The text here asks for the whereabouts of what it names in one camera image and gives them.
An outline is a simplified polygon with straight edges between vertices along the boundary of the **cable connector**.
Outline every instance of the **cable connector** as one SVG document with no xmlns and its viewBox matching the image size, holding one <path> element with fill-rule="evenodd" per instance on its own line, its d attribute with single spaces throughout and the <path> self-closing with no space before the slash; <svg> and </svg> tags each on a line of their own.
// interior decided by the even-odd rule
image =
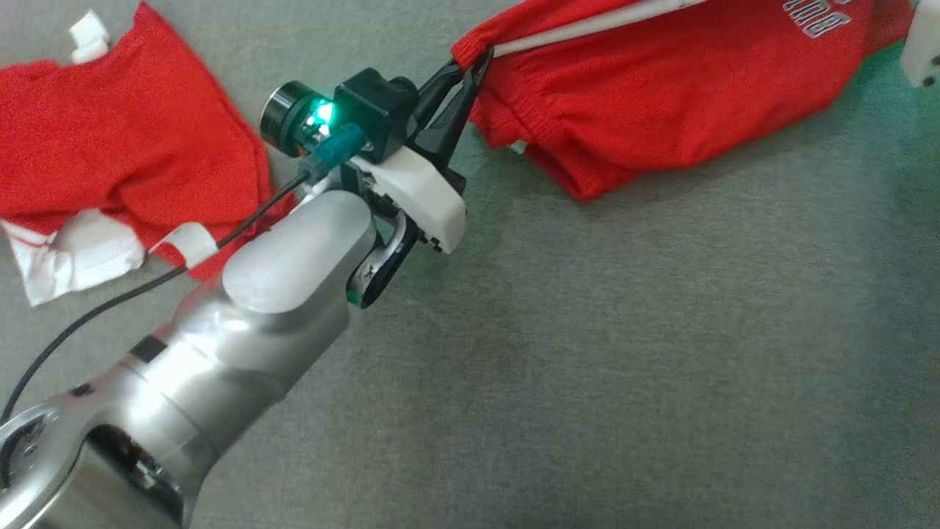
<svg viewBox="0 0 940 529">
<path fill-rule="evenodd" d="M 359 125 L 346 123 L 324 139 L 314 150 L 313 155 L 318 162 L 325 166 L 326 172 L 329 172 L 330 169 L 353 159 L 353 156 L 359 154 L 366 147 L 367 142 L 366 133 Z M 326 174 L 316 176 L 320 179 Z"/>
</svg>

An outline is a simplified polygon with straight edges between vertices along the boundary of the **white tag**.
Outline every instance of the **white tag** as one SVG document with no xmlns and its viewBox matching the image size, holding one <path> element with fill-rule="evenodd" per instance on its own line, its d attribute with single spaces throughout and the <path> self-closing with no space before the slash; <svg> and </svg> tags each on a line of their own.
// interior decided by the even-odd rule
<svg viewBox="0 0 940 529">
<path fill-rule="evenodd" d="M 89 9 L 80 21 L 69 28 L 69 33 L 75 41 L 75 51 L 71 53 L 73 64 L 91 62 L 107 55 L 111 36 L 95 11 Z"/>
<path fill-rule="evenodd" d="M 48 237 L 2 224 L 33 307 L 118 278 L 144 263 L 144 247 L 133 230 L 97 209 L 79 213 Z"/>
<path fill-rule="evenodd" d="M 149 253 L 153 253 L 155 249 L 164 244 L 179 250 L 182 258 L 186 260 L 186 267 L 191 269 L 219 251 L 212 234 L 198 222 L 181 224 L 176 230 L 173 230 L 160 242 L 153 245 Z"/>
<path fill-rule="evenodd" d="M 69 28 L 69 33 L 71 39 L 75 41 L 76 48 L 84 48 L 98 39 L 105 42 L 111 41 L 111 36 L 108 35 L 108 30 L 104 27 L 104 22 L 91 9 L 88 10 L 88 13 L 85 13 L 81 20 Z"/>
</svg>

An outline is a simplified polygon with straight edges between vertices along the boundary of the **screw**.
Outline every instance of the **screw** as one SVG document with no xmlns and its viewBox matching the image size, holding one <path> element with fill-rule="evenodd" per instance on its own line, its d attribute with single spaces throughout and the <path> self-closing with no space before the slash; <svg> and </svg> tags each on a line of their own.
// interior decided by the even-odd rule
<svg viewBox="0 0 940 529">
<path fill-rule="evenodd" d="M 78 386 L 77 388 L 72 389 L 70 393 L 75 397 L 83 397 L 86 395 L 91 395 L 94 392 L 95 389 L 91 387 L 91 384 L 85 383 L 81 386 Z"/>
</svg>

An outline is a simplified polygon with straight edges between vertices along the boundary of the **black cable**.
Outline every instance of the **black cable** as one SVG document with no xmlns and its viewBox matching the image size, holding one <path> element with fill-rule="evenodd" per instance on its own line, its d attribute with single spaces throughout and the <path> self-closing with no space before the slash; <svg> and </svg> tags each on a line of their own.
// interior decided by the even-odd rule
<svg viewBox="0 0 940 529">
<path fill-rule="evenodd" d="M 262 204 L 261 207 L 259 207 L 255 213 L 253 213 L 242 224 L 240 224 L 238 228 L 235 228 L 235 230 L 233 230 L 231 233 L 226 235 L 222 240 L 220 240 L 217 245 L 218 248 L 219 249 L 224 248 L 226 245 L 228 245 L 229 243 L 237 239 L 239 235 L 241 235 L 242 233 L 245 233 L 248 230 L 248 228 L 251 228 L 251 226 L 255 222 L 257 222 L 258 219 L 264 216 L 264 214 L 267 213 L 268 210 L 274 207 L 275 204 L 277 204 L 281 199 L 286 197 L 291 191 L 296 189 L 297 186 L 302 184 L 304 180 L 306 180 L 310 176 L 311 175 L 309 173 L 301 174 L 297 176 L 297 178 L 291 180 L 287 185 L 282 187 L 279 191 L 277 191 L 277 193 L 274 194 L 273 197 L 271 197 L 270 200 L 264 202 L 264 204 Z M 189 268 L 187 268 L 185 264 L 182 266 L 178 266 L 177 268 L 170 270 L 169 272 L 163 274 L 162 276 L 160 276 L 159 278 L 155 280 L 146 282 L 138 286 L 137 288 L 134 288 L 131 291 L 125 292 L 124 294 L 121 294 L 120 296 L 109 299 L 105 301 L 104 303 L 102 303 L 101 305 L 83 314 L 81 317 L 75 320 L 71 325 L 69 325 L 65 330 L 59 333 L 59 335 L 56 336 L 55 339 L 52 340 L 52 342 L 49 345 L 47 345 L 45 349 L 42 350 L 41 353 L 39 353 L 39 356 L 37 356 L 36 359 L 33 360 L 33 363 L 30 364 L 29 368 L 26 369 L 26 372 L 23 373 L 23 376 L 20 377 L 20 380 L 16 383 L 16 387 L 14 387 L 13 391 L 10 393 L 9 399 L 7 400 L 7 405 L 3 409 L 3 415 L 0 415 L 0 425 L 5 424 L 7 421 L 10 420 L 10 418 L 12 418 L 13 409 L 16 408 L 17 402 L 19 402 L 20 397 L 23 396 L 23 391 L 26 389 L 26 385 L 29 384 L 29 381 L 36 375 L 40 367 L 42 367 L 42 364 L 45 363 L 47 360 L 49 360 L 49 357 L 52 356 L 55 350 L 58 349 L 59 346 L 62 345 L 66 340 L 68 340 L 69 337 L 72 334 L 74 334 L 76 330 L 80 329 L 86 323 L 96 318 L 97 316 L 101 315 L 102 313 L 105 313 L 115 308 L 117 305 L 120 305 L 121 303 L 125 301 L 134 299 L 135 297 L 138 297 L 142 294 L 146 294 L 147 292 L 157 288 L 158 286 L 168 281 L 171 281 L 178 276 L 185 274 L 188 269 Z"/>
</svg>

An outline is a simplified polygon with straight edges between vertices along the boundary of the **camera lens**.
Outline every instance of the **camera lens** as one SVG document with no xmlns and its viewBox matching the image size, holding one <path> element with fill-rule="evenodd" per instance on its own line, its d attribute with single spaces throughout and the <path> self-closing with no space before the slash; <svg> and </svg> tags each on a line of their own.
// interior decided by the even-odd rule
<svg viewBox="0 0 940 529">
<path fill-rule="evenodd" d="M 298 136 L 304 121 L 314 104 L 322 101 L 328 100 L 300 81 L 290 81 L 278 88 L 261 111 L 258 124 L 261 138 L 287 156 L 296 158 L 301 154 L 297 144 L 302 143 Z"/>
</svg>

